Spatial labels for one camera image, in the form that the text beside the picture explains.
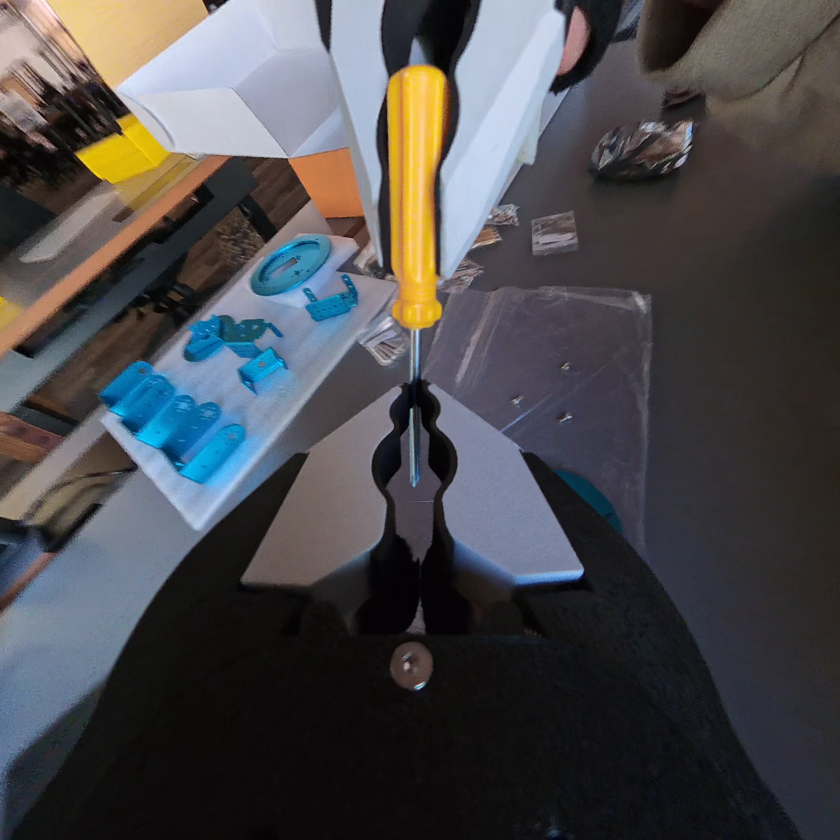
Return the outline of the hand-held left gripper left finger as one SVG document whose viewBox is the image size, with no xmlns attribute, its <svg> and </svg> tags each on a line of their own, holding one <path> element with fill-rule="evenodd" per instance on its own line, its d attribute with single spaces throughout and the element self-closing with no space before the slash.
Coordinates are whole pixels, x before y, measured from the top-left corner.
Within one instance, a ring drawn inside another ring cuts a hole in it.
<svg viewBox="0 0 840 840">
<path fill-rule="evenodd" d="M 406 394 L 394 387 L 306 454 L 241 577 L 249 589 L 378 592 L 411 583 L 387 484 L 401 466 Z"/>
</svg>

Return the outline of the blue round metal plate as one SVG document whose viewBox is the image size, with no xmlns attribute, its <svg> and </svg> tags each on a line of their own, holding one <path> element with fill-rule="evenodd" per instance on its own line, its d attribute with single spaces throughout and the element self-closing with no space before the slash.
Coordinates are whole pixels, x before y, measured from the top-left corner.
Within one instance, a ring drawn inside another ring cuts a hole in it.
<svg viewBox="0 0 840 840">
<path fill-rule="evenodd" d="M 623 533 L 623 524 L 614 505 L 589 480 L 565 470 L 557 469 L 554 474 L 589 504 L 615 531 Z"/>
</svg>

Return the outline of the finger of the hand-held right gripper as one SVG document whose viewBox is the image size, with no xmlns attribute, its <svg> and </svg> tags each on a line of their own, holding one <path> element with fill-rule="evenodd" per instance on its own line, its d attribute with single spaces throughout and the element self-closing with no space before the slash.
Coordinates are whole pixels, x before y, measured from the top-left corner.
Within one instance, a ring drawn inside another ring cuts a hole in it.
<svg viewBox="0 0 840 840">
<path fill-rule="evenodd" d="M 564 51 L 551 1 L 482 1 L 450 68 L 454 113 L 437 174 L 438 271 L 449 277 L 501 196 Z"/>
<path fill-rule="evenodd" d="M 327 2 L 327 51 L 364 218 L 383 271 L 393 273 L 386 1 Z"/>
</svg>

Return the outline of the blue U-shaped metal bracket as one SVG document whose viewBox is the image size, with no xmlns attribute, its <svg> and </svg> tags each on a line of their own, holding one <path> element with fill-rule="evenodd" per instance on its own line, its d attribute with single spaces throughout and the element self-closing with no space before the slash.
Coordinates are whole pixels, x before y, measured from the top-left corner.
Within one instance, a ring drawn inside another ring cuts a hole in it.
<svg viewBox="0 0 840 840">
<path fill-rule="evenodd" d="M 206 484 L 226 466 L 245 440 L 243 425 L 232 423 L 220 427 L 192 457 L 177 467 L 177 474 L 198 485 Z"/>
<path fill-rule="evenodd" d="M 222 409 L 215 402 L 197 404 L 189 395 L 178 395 L 143 425 L 135 438 L 160 450 L 174 465 L 183 466 L 186 456 L 221 416 Z"/>
<path fill-rule="evenodd" d="M 122 420 L 145 423 L 175 393 L 174 386 L 149 362 L 135 361 L 98 394 L 102 405 Z"/>
</svg>

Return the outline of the blue perforated metal bracket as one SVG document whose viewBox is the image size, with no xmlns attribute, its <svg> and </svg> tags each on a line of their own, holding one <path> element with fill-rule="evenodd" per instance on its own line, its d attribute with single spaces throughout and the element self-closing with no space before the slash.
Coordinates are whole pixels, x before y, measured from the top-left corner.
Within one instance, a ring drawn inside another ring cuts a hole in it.
<svg viewBox="0 0 840 840">
<path fill-rule="evenodd" d="M 350 275 L 343 273 L 341 280 L 345 291 L 335 293 L 324 299 L 317 298 L 309 287 L 302 289 L 307 299 L 305 309 L 313 321 L 322 322 L 342 316 L 350 313 L 358 305 L 359 292 Z"/>
</svg>

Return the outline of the yellow storage bin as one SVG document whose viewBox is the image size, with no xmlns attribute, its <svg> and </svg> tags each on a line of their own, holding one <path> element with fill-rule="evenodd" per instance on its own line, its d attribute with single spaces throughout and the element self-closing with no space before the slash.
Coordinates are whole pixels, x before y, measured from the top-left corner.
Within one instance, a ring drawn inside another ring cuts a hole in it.
<svg viewBox="0 0 840 840">
<path fill-rule="evenodd" d="M 171 156 L 135 115 L 121 117 L 117 124 L 119 133 L 112 133 L 74 153 L 99 180 L 111 184 L 125 182 L 152 171 Z"/>
</svg>

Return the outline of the pile of small parts bags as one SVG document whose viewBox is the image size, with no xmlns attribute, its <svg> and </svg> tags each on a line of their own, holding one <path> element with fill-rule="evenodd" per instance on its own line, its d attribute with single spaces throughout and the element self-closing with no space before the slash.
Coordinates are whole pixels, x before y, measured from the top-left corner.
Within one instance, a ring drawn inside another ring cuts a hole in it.
<svg viewBox="0 0 840 840">
<path fill-rule="evenodd" d="M 513 203 L 494 207 L 469 252 L 500 243 L 501 228 L 519 225 L 518 210 L 518 205 Z M 376 257 L 372 241 L 369 241 L 353 258 L 353 266 L 360 270 L 362 275 L 379 279 L 386 278 Z M 461 293 L 483 272 L 483 266 L 467 256 L 460 262 L 453 276 L 437 283 L 437 289 L 445 294 Z M 389 365 L 395 363 L 407 350 L 408 338 L 404 328 L 400 327 L 393 317 L 385 314 L 373 321 L 359 340 L 359 344 L 373 355 L 378 364 Z"/>
</svg>

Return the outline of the white foam sheet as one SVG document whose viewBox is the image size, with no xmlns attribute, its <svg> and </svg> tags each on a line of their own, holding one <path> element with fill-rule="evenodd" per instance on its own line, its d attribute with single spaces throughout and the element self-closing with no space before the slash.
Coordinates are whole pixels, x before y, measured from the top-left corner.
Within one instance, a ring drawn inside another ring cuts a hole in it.
<svg viewBox="0 0 840 840">
<path fill-rule="evenodd" d="M 167 350 L 150 362 L 155 372 L 174 386 L 171 400 L 189 395 L 197 404 L 213 402 L 222 409 L 220 419 L 186 456 L 186 461 L 220 427 L 241 424 L 246 429 L 241 448 L 206 484 L 198 485 L 179 476 L 179 466 L 160 450 L 135 438 L 151 418 L 145 423 L 122 420 L 104 406 L 102 425 L 192 529 L 203 529 L 221 511 L 369 323 L 391 303 L 392 283 L 341 270 L 357 250 L 351 238 L 325 234 L 302 234 L 280 244 L 267 255 L 252 260 L 174 337 Z M 305 309 L 307 299 L 302 289 L 311 288 L 319 299 L 345 291 L 343 273 L 350 275 L 359 292 L 358 305 L 342 316 L 313 321 Z M 186 362 L 182 352 L 191 337 L 189 327 L 213 315 L 228 315 L 237 322 L 272 322 L 283 337 L 266 332 L 257 346 L 261 350 L 274 348 L 288 370 L 255 395 L 238 380 L 237 370 L 247 360 L 227 348 L 208 360 Z"/>
</svg>

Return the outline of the crumpled foil bag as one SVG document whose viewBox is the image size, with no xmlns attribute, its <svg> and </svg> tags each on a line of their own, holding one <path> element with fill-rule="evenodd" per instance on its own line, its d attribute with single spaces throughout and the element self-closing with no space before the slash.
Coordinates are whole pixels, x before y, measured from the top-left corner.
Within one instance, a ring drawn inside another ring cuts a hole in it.
<svg viewBox="0 0 840 840">
<path fill-rule="evenodd" d="M 695 122 L 642 121 L 617 126 L 598 141 L 587 171 L 596 180 L 642 182 L 677 172 L 693 146 Z"/>
</svg>

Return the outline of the small blue metal bracket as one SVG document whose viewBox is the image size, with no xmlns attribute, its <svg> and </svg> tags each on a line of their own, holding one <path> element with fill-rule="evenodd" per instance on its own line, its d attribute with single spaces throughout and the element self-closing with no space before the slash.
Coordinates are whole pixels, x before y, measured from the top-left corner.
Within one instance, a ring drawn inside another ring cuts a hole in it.
<svg viewBox="0 0 840 840">
<path fill-rule="evenodd" d="M 251 393 L 259 395 L 266 389 L 268 382 L 287 370 L 285 360 L 274 348 L 268 347 L 242 364 L 237 370 L 237 375 L 241 385 Z"/>
</svg>

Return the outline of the person's right forearm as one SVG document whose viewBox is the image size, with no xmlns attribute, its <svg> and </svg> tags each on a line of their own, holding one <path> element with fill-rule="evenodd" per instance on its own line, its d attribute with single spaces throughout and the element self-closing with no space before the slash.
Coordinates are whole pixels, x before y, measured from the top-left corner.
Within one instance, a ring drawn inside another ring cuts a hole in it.
<svg viewBox="0 0 840 840">
<path fill-rule="evenodd" d="M 732 131 L 838 121 L 836 1 L 646 2 L 638 61 L 696 89 Z"/>
</svg>

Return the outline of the orange handled screwdriver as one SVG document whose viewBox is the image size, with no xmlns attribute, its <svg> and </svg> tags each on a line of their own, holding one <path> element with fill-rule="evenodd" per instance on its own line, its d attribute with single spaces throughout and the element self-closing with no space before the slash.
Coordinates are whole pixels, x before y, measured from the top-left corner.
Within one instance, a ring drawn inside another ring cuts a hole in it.
<svg viewBox="0 0 840 840">
<path fill-rule="evenodd" d="M 434 66 L 399 70 L 386 91 L 391 268 L 398 292 L 393 318 L 409 332 L 409 480 L 421 476 L 422 331 L 442 313 L 437 299 L 436 182 L 448 120 L 448 79 Z"/>
</svg>

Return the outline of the person's right hand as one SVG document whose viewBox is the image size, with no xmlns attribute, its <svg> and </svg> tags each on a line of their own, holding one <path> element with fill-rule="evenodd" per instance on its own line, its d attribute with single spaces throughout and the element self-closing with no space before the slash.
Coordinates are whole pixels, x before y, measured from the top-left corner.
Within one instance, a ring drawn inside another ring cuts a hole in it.
<svg viewBox="0 0 840 840">
<path fill-rule="evenodd" d="M 568 19 L 568 27 L 563 42 L 563 55 L 558 68 L 558 76 L 572 72 L 581 61 L 591 38 L 591 27 L 587 13 L 575 7 Z"/>
</svg>

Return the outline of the clear plastic bag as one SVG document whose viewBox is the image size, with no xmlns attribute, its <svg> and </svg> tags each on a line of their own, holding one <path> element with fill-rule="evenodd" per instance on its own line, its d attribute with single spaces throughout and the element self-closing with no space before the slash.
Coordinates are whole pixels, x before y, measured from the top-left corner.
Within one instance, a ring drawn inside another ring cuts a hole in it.
<svg viewBox="0 0 840 840">
<path fill-rule="evenodd" d="M 589 480 L 643 552 L 652 351 L 651 302 L 637 291 L 466 290 L 448 298 L 423 377 L 548 467 Z M 563 412 L 574 417 L 560 424 Z"/>
</svg>

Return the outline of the orange white cardboard box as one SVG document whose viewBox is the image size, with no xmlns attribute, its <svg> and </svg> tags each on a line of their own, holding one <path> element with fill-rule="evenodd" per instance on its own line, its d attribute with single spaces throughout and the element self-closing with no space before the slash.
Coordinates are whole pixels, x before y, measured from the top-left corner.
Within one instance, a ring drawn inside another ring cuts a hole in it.
<svg viewBox="0 0 840 840">
<path fill-rule="evenodd" d="M 117 93 L 168 151 L 289 159 L 321 215 L 361 217 L 320 8 L 228 2 Z"/>
</svg>

